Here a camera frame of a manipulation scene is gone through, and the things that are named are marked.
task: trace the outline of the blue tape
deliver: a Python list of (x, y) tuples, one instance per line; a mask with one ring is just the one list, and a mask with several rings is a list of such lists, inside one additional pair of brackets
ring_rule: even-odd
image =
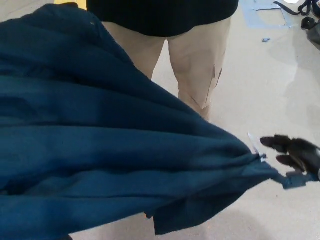
[[(290, 14), (281, 9), (277, 4), (274, 4), (274, 0), (240, 0), (240, 4), (246, 24), (251, 28), (281, 29), (293, 26)], [(275, 25), (265, 23), (258, 14), (262, 10), (280, 10), (285, 24)]]

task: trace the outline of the hand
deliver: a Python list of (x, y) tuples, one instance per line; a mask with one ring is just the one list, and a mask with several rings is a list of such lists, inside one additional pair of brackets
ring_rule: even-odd
[(276, 157), (281, 164), (320, 177), (320, 148), (318, 146), (301, 138), (290, 139), (284, 135), (262, 137), (260, 141), (262, 145), (281, 153)]

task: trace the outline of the floor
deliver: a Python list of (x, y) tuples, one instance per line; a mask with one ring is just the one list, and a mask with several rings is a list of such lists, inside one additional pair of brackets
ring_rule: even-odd
[[(0, 21), (18, 18), (53, 0), (0, 0)], [(276, 21), (274, 16), (264, 16)], [(241, 8), (233, 17), (224, 72), (212, 98), (211, 120), (248, 145), (247, 133), (305, 138), (320, 145), (320, 52), (293, 17), (291, 29), (247, 27)], [(262, 43), (262, 38), (271, 38)], [(177, 94), (165, 45), (156, 83)], [(275, 153), (268, 161), (283, 173)], [(284, 191), (271, 181), (247, 192), (212, 220), (155, 237), (142, 215), (73, 235), (74, 240), (319, 240), (320, 184)]]

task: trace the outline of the black shirt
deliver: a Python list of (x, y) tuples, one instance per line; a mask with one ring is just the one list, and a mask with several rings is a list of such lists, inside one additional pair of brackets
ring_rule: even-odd
[(148, 36), (172, 37), (231, 17), (239, 0), (87, 0), (88, 11)]

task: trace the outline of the khaki pants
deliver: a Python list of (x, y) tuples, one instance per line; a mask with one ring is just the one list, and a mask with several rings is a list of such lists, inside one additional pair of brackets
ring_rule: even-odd
[(222, 72), (231, 19), (196, 26), (173, 37), (146, 36), (112, 22), (103, 25), (122, 46), (137, 69), (149, 79), (168, 41), (170, 61), (178, 81), (179, 99), (209, 120), (210, 96)]

